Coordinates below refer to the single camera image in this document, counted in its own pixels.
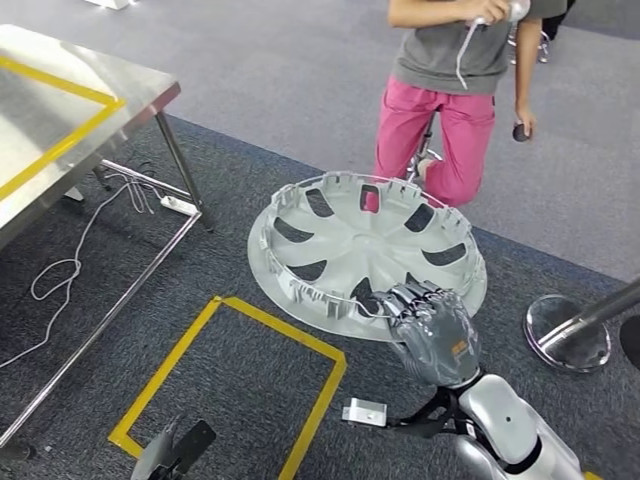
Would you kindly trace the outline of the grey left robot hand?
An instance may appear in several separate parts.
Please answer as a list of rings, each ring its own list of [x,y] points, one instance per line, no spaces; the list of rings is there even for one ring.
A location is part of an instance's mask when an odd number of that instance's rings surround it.
[[[174,435],[182,418],[180,414],[174,416],[145,447],[135,464],[131,479],[150,479],[152,474],[166,460],[172,450]]]

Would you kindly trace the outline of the person's left hand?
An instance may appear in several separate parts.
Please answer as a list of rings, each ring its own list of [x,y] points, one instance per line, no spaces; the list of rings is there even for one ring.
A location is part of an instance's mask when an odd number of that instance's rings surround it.
[[[528,103],[517,103],[515,108],[516,121],[512,137],[517,142],[525,142],[533,137],[537,119]]]

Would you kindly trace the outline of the person's right hand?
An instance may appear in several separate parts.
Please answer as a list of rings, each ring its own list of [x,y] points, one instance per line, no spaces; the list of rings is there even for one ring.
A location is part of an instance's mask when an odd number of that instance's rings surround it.
[[[474,23],[492,25],[506,20],[510,13],[507,0],[475,0],[469,3],[470,19]]]

